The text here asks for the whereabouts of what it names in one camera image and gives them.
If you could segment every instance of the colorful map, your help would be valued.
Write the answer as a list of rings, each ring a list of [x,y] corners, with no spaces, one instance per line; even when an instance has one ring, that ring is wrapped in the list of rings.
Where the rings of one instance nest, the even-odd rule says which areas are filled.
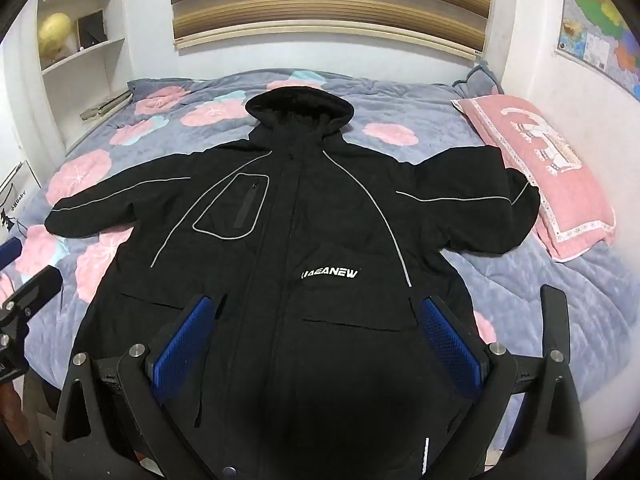
[[[640,44],[611,0],[564,0],[558,49],[604,72],[640,100]]]

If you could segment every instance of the elephant design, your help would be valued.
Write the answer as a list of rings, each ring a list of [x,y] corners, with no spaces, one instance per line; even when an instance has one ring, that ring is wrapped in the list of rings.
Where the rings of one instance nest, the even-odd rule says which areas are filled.
[[[546,170],[553,176],[570,170],[580,170],[582,162],[569,147],[566,141],[556,132],[542,117],[528,110],[520,108],[505,108],[500,112],[502,115],[522,114],[534,121],[532,123],[511,123],[511,125],[527,141],[532,142],[534,138],[541,139],[546,148],[535,149],[534,153],[543,162],[548,162]]]

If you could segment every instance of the jacket's left sleeve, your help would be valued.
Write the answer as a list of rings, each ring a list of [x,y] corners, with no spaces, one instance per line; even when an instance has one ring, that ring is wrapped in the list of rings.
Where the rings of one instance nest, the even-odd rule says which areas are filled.
[[[493,146],[451,148],[414,166],[409,191],[445,247],[504,254],[522,243],[538,216],[540,194]]]
[[[162,156],[60,199],[44,225],[50,233],[79,238],[132,223],[149,206],[170,198],[185,185],[190,179],[194,156]]]

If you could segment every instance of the silver bolt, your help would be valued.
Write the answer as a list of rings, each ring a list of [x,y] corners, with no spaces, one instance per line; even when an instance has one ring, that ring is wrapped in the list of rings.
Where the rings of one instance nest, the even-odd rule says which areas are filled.
[[[76,354],[74,355],[74,364],[76,366],[80,366],[81,364],[83,364],[86,361],[86,354],[80,353],[80,354]]]
[[[564,356],[559,350],[552,350],[551,352],[549,352],[549,355],[556,363],[561,363],[562,361],[564,361]]]
[[[129,348],[129,355],[131,357],[140,357],[145,352],[145,350],[145,346],[138,343],[137,345],[133,345],[131,348]]]
[[[495,355],[504,355],[507,351],[507,347],[502,343],[495,342],[489,345],[489,351]]]

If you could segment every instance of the pink pillow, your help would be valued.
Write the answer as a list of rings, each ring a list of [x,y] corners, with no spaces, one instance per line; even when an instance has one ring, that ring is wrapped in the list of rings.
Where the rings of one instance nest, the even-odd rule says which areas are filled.
[[[452,101],[507,167],[540,188],[534,232],[557,262],[613,243],[616,216],[589,168],[530,102],[508,95]]]

